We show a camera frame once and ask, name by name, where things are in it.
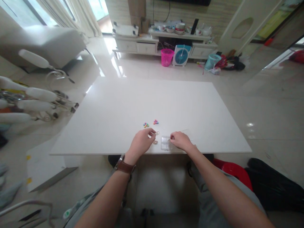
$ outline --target mug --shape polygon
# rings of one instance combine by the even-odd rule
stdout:
[[[159,29],[161,32],[164,32],[164,31],[165,31],[165,26],[159,25],[159,26],[158,26],[158,29]]]
[[[185,23],[177,23],[176,24],[176,28],[184,30],[186,28],[186,24]]]
[[[197,29],[197,30],[195,31],[195,35],[202,35],[202,30]]]

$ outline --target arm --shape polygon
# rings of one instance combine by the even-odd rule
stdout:
[[[264,213],[194,146],[184,133],[171,134],[171,143],[185,151],[204,178],[216,204],[233,227],[275,228]]]
[[[152,128],[139,131],[125,154],[124,162],[134,166],[155,140]],[[114,172],[101,189],[75,228],[114,227],[130,174],[120,170]]]

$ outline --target wristwatch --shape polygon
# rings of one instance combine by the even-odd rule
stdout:
[[[124,154],[122,154],[121,157],[119,158],[116,166],[114,167],[114,169],[131,174],[134,171],[135,167],[136,167],[136,165],[132,166],[132,165],[128,165],[127,163],[125,163]]]

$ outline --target curtain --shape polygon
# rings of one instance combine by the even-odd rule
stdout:
[[[101,37],[102,33],[88,0],[67,0],[76,21],[88,37]]]
[[[37,0],[41,7],[56,21],[61,27],[76,29],[83,41],[87,44],[88,37],[80,28],[80,26],[73,21],[66,9],[59,0]]]

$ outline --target drawer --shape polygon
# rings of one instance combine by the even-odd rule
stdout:
[[[207,56],[213,51],[211,48],[202,48],[202,47],[194,47],[193,52],[191,56],[201,57],[201,56]]]
[[[155,53],[155,44],[136,43],[138,53]]]
[[[136,42],[116,40],[116,44],[119,51],[137,52]]]

